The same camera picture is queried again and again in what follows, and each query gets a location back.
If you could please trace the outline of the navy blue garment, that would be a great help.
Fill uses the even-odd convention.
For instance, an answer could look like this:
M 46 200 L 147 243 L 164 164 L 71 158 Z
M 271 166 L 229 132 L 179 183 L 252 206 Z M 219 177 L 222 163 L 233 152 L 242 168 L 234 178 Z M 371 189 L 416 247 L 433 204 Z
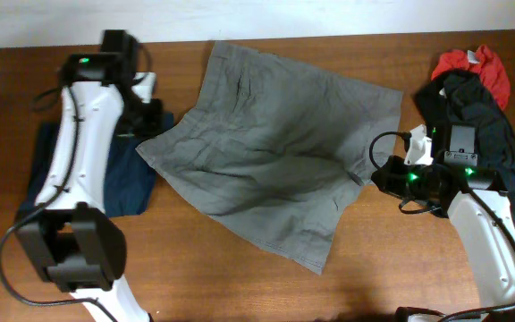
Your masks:
M 20 211 L 35 207 L 51 166 L 58 132 L 58 122 L 45 122 L 38 127 L 27 196 L 19 206 Z M 140 215 L 148 207 L 156 171 L 136 151 L 141 142 L 139 138 L 112 139 L 104 188 L 108 217 Z

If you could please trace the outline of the grey shorts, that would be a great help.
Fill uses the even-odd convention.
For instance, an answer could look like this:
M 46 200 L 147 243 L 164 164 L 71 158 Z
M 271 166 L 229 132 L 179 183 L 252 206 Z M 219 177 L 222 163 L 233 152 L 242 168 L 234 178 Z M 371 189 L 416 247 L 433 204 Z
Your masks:
M 321 274 L 345 208 L 393 152 L 402 98 L 217 42 L 196 105 L 138 153 L 200 213 Z

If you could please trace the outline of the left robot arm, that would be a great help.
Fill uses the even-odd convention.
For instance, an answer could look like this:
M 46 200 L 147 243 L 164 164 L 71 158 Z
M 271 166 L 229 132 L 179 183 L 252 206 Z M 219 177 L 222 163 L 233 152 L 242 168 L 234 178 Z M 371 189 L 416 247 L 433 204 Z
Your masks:
M 70 55 L 58 73 L 62 117 L 50 169 L 35 207 L 17 213 L 18 239 L 38 277 L 96 321 L 149 321 L 124 276 L 127 243 L 106 216 L 104 187 L 113 137 L 146 139 L 164 128 L 156 75 L 139 72 L 143 47 L 125 30 L 105 30 L 96 53 Z

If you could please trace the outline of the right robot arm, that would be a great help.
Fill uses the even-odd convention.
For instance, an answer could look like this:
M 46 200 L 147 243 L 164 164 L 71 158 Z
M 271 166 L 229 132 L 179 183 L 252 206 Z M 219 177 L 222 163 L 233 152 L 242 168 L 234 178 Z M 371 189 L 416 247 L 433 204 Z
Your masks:
M 450 314 L 399 307 L 398 321 L 515 321 L 515 224 L 497 171 L 481 167 L 476 129 L 465 123 L 399 132 L 405 157 L 390 156 L 371 175 L 377 188 L 410 202 L 415 214 L 445 216 L 457 231 L 477 285 L 480 306 Z

